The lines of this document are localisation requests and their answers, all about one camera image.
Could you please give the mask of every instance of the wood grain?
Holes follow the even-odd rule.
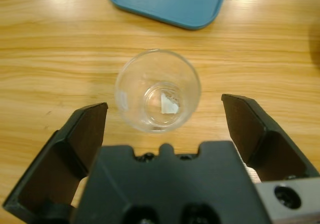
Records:
[[[221,94],[248,96],[320,170],[319,10],[320,0],[225,0],[215,22],[188,31],[109,0],[0,0],[0,202],[75,109],[103,101],[104,145],[142,154],[169,142],[181,153],[230,139]],[[119,70],[152,48],[185,56],[202,84],[192,118],[164,134],[134,130],[114,102]],[[1,210],[0,223],[20,221]]]

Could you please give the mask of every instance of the clear plastic cup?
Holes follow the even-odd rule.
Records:
[[[145,132],[180,127],[196,110],[201,95],[193,66],[181,55],[160,49],[130,60],[115,86],[115,101],[122,117]]]

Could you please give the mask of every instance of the screw hole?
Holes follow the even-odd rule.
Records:
[[[153,153],[146,153],[140,157],[137,157],[136,159],[139,161],[139,162],[142,162],[142,163],[148,163],[150,161],[152,161],[156,156],[153,154]]]
[[[186,161],[186,160],[192,160],[192,156],[191,155],[181,155],[180,160]]]
[[[123,224],[158,224],[158,217],[152,208],[132,207],[126,212]]]
[[[208,205],[191,204],[183,210],[181,224],[221,224],[221,222]]]
[[[289,187],[278,186],[275,188],[274,194],[279,202],[287,208],[298,209],[301,207],[299,195]]]

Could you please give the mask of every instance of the cup rim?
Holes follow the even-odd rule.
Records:
[[[131,120],[129,120],[128,118],[125,117],[124,115],[124,112],[121,112],[120,111],[120,101],[119,99],[117,98],[117,91],[119,90],[119,82],[122,78],[122,75],[124,74],[125,70],[130,66],[130,64],[132,64],[134,61],[136,61],[138,58],[140,58],[141,56],[144,56],[144,55],[147,55],[147,54],[150,54],[150,53],[168,53],[170,55],[173,55],[179,59],[181,59],[185,64],[187,64],[189,66],[189,68],[191,68],[195,78],[196,78],[196,82],[197,82],[197,86],[198,86],[198,96],[197,96],[197,101],[196,101],[196,105],[193,107],[193,110],[188,114],[186,115],[180,122],[178,122],[178,125],[172,125],[172,127],[168,126],[167,128],[164,128],[163,130],[145,130],[143,128],[140,128],[138,125],[136,125],[134,122],[132,122]],[[187,122],[187,120],[189,120],[189,118],[192,116],[193,112],[195,112],[195,110],[197,109],[198,107],[198,104],[199,104],[199,101],[200,101],[200,97],[201,97],[201,90],[202,90],[202,87],[201,87],[201,83],[200,83],[200,79],[199,79],[199,76],[198,76],[198,73],[195,69],[195,67],[186,59],[184,58],[182,55],[174,52],[174,51],[171,51],[171,50],[166,50],[166,49],[151,49],[151,50],[146,50],[146,51],[143,51],[141,53],[139,53],[138,55],[136,55],[135,57],[133,57],[132,59],[130,59],[125,65],[124,67],[120,70],[120,72],[118,73],[118,76],[117,76],[117,79],[115,81],[115,94],[114,94],[114,99],[115,99],[115,103],[117,105],[117,108],[118,108],[118,112],[120,113],[121,117],[132,127],[134,127],[135,129],[138,129],[140,131],[143,131],[143,132],[147,132],[147,133],[164,133],[164,132],[169,132],[169,131],[172,131],[176,128],[179,128],[181,127],[184,123]]]

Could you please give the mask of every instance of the blue tray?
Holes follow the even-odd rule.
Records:
[[[223,0],[111,0],[117,7],[187,29],[200,29],[217,16]]]

